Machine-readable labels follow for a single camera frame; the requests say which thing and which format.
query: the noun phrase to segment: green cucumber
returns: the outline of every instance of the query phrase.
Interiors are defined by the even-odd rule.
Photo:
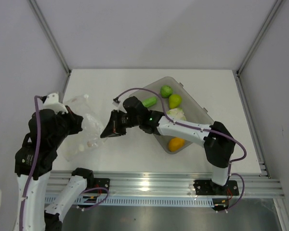
[[[154,104],[156,104],[157,101],[158,101],[157,98],[156,98],[155,96],[153,96],[153,97],[151,97],[151,98],[148,98],[148,99],[142,101],[142,103],[143,103],[143,105],[144,105],[145,107],[151,107],[151,106],[153,106]]]

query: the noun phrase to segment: orange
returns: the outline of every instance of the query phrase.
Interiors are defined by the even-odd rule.
[[[185,144],[185,140],[181,138],[172,138],[168,143],[168,149],[171,152],[175,152],[178,149],[182,148]]]

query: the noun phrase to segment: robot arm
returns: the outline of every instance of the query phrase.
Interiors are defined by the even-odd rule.
[[[220,122],[213,125],[195,124],[180,121],[175,124],[169,121],[163,112],[149,111],[136,97],[129,97],[123,102],[125,112],[113,110],[110,120],[101,134],[101,138],[116,137],[126,134],[126,128],[139,126],[148,134],[168,135],[197,143],[204,147],[207,160],[212,164],[212,187],[218,191],[224,190],[223,186],[228,181],[228,167],[235,143],[225,137],[216,135],[210,130],[221,132],[230,137],[231,134]]]
[[[25,136],[22,148],[15,155],[15,173],[19,187],[15,231],[61,230],[62,221],[79,194],[86,188],[93,187],[93,172],[78,168],[73,172],[67,187],[45,210],[46,187],[53,161],[57,157],[56,151],[68,135],[82,131],[83,117],[74,114],[68,106],[59,103],[59,96],[56,93],[45,96],[42,100],[43,109],[39,111],[40,147],[37,164],[32,178],[29,179],[28,187],[25,185],[33,165],[37,144],[37,117],[35,113],[29,121],[30,132]]]

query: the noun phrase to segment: black mounting plate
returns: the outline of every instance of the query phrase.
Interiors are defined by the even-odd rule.
[[[103,187],[103,188],[107,188],[109,190],[109,186],[110,186],[110,179],[109,178],[94,178],[94,187],[96,188],[98,185],[98,187]],[[95,193],[95,194],[99,194],[99,190],[92,190],[88,193]],[[88,199],[86,201],[86,203],[95,203],[97,196],[95,197],[91,197],[91,196],[83,196],[83,198]],[[86,207],[90,207],[90,205],[80,205],[81,208],[86,208]]]
[[[233,196],[239,196],[239,189],[235,180],[229,180],[225,185],[225,190],[221,194],[216,194],[210,185],[210,180],[195,180],[194,188],[199,196],[227,196],[227,188]]]

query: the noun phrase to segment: white table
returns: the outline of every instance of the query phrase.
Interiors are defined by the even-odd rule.
[[[75,69],[72,71],[64,101],[88,94],[94,100],[91,107],[104,125],[111,110],[112,99],[133,87],[144,87],[162,77],[171,76],[184,85],[185,90],[208,110],[213,120],[224,123],[233,137],[247,149],[246,159],[233,164],[232,172],[260,174],[257,155],[231,70],[152,70],[152,69]],[[204,149],[191,144],[171,155],[162,149],[153,135],[138,128],[130,128],[122,137],[108,138],[91,154],[78,156],[68,162],[62,156],[65,142],[58,150],[53,170],[74,170],[77,167],[93,171],[210,173]],[[243,155],[238,145],[232,158]]]

